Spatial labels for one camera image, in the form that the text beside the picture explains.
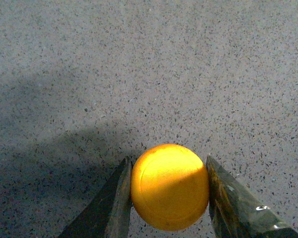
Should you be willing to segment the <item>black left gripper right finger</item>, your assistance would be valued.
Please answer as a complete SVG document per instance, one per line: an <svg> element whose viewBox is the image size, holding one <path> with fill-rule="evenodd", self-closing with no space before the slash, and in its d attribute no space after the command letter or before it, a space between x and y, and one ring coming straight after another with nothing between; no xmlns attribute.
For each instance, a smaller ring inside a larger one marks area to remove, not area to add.
<svg viewBox="0 0 298 238"><path fill-rule="evenodd" d="M298 232L207 156L209 214L217 238L298 238Z"/></svg>

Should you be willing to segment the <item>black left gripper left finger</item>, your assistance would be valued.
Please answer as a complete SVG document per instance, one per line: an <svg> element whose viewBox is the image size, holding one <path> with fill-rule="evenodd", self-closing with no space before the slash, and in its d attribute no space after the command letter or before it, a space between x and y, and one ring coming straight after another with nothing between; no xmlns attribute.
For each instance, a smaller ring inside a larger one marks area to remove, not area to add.
<svg viewBox="0 0 298 238"><path fill-rule="evenodd" d="M60 238L126 238L131 212L132 162L125 157L89 205Z"/></svg>

